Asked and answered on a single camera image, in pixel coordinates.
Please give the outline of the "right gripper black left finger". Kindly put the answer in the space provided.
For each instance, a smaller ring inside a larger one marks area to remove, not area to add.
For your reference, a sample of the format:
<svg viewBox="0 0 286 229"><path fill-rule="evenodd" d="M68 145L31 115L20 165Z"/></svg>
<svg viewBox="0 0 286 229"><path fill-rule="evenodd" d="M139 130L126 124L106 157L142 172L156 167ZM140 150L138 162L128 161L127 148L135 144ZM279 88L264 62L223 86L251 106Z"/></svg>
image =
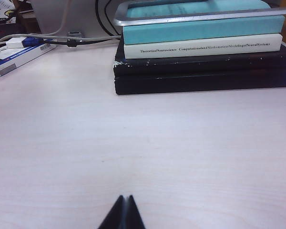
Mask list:
<svg viewBox="0 0 286 229"><path fill-rule="evenodd" d="M124 208L124 196L120 195L113 206L111 207L110 211L101 222L98 229L119 229L122 223L123 217L123 208Z"/></svg>

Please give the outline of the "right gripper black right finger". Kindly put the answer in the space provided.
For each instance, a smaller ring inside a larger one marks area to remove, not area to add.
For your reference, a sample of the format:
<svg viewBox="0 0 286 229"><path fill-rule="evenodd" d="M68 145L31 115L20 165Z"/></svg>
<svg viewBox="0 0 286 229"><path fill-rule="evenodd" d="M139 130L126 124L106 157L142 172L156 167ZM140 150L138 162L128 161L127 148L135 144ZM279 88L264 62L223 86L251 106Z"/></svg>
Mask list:
<svg viewBox="0 0 286 229"><path fill-rule="evenodd" d="M145 225L141 218L139 209L135 203L133 195L127 199L126 216L125 216L126 229L145 229Z"/></svg>

